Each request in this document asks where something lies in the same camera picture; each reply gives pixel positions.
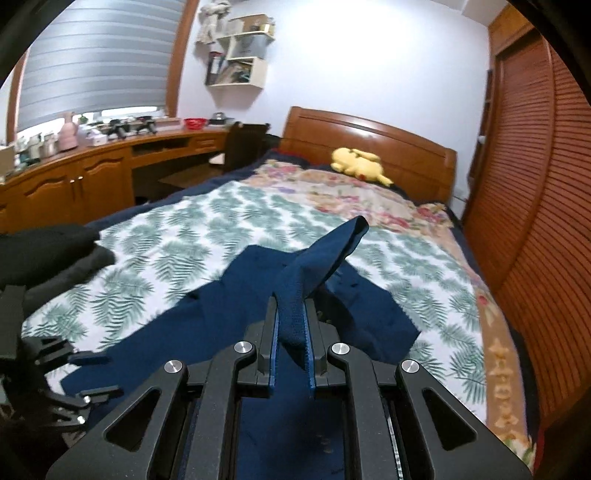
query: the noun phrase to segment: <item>wooden wardrobe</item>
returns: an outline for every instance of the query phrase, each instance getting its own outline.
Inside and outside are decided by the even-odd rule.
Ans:
[[[463,220],[525,339],[548,426],[591,384],[591,107],[524,20],[504,20],[504,41],[491,32],[492,117]]]

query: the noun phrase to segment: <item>yellow plush toy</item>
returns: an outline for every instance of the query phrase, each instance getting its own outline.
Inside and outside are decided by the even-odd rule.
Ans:
[[[333,152],[332,159],[330,166],[334,171],[354,176],[358,180],[378,181],[387,187],[392,184],[392,180],[383,175],[380,158],[373,153],[343,147]]]

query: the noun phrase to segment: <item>bed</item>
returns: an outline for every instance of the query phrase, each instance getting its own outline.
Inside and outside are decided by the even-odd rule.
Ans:
[[[395,186],[332,172],[330,153],[343,146],[381,156]],[[453,150],[389,125],[293,107],[280,149],[254,165],[94,222],[116,264],[35,312],[23,334],[108,348],[219,278],[247,245],[296,251],[363,215],[370,231],[348,260],[421,332],[409,356],[531,467],[535,382],[446,213],[455,163]],[[50,385],[59,391],[70,371],[56,371]]]

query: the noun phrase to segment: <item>white container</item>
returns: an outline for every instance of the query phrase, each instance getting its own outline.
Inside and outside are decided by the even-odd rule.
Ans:
[[[103,134],[92,135],[88,140],[91,147],[100,147],[108,142],[107,136]]]

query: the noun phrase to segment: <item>wall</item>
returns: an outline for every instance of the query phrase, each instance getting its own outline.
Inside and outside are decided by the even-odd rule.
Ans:
[[[276,135],[292,105],[369,118],[456,150],[456,184],[467,192],[488,68],[484,25],[429,0],[248,0],[230,16],[256,13],[277,22],[265,89],[204,87],[207,52],[191,45],[179,115],[220,110],[269,122]]]
[[[0,88],[0,144],[6,141],[6,114],[8,112],[8,98],[12,85],[12,72]]]

